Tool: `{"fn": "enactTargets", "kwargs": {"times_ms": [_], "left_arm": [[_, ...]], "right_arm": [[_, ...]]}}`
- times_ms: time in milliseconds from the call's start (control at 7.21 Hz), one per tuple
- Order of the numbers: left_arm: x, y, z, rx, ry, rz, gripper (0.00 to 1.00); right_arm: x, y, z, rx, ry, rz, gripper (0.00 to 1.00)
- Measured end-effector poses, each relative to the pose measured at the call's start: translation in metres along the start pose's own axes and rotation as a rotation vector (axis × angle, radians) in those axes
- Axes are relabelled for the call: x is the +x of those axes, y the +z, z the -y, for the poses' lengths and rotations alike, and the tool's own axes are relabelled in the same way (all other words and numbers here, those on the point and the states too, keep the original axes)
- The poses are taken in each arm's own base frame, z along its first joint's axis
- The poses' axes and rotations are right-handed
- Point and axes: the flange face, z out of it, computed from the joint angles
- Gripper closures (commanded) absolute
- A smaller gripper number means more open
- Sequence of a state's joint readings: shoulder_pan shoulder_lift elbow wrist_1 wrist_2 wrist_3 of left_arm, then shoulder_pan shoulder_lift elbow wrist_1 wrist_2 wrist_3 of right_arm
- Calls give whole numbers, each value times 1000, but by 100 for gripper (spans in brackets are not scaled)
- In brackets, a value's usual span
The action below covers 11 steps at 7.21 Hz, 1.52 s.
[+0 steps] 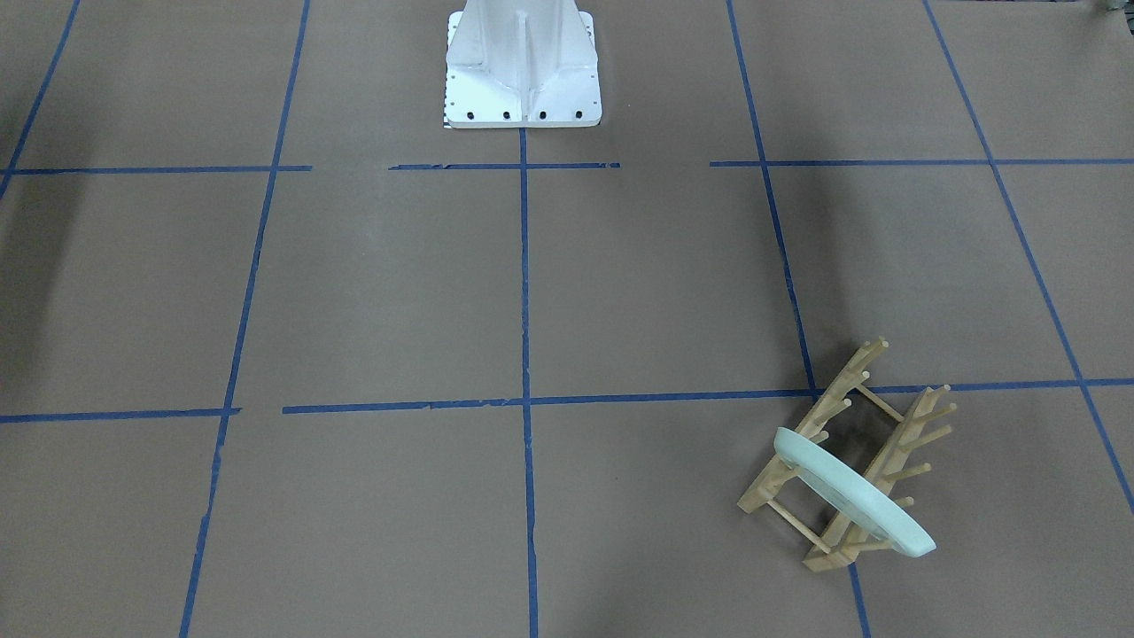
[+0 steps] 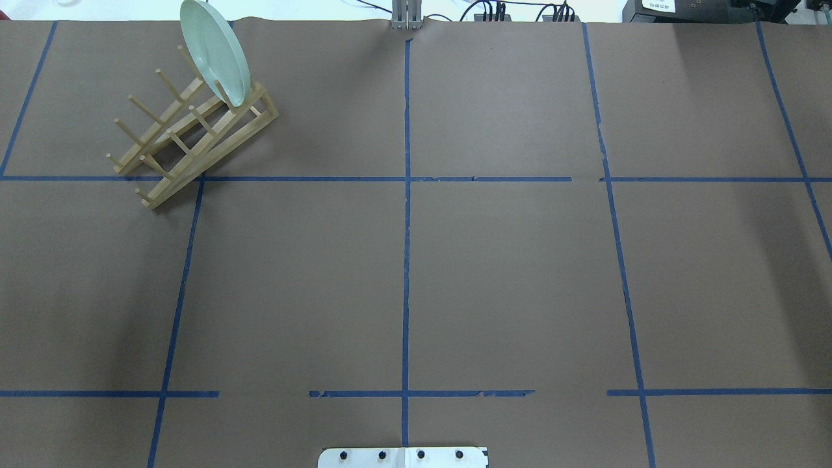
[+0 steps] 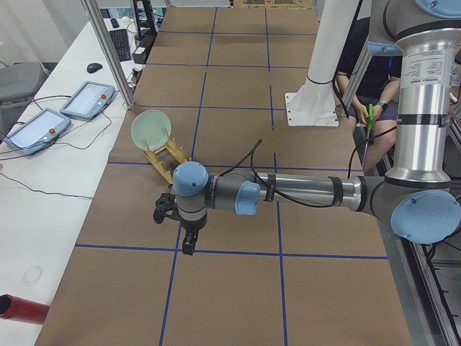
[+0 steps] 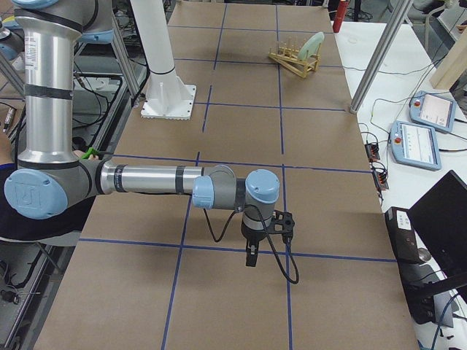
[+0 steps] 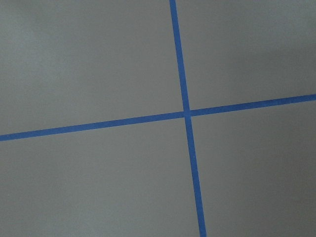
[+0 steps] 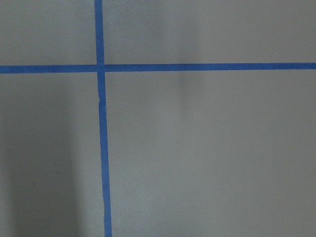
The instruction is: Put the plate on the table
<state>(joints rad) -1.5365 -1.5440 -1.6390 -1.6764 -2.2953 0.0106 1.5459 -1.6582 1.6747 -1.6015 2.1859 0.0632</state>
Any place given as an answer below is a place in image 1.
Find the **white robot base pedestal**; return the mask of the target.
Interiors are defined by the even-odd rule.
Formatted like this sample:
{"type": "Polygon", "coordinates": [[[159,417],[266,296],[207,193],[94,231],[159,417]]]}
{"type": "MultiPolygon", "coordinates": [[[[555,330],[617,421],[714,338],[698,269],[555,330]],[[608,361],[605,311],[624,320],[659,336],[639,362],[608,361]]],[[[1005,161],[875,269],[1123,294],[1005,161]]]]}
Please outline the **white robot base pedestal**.
{"type": "Polygon", "coordinates": [[[575,1],[467,1],[447,23],[443,124],[595,127],[594,19],[575,1]]]}

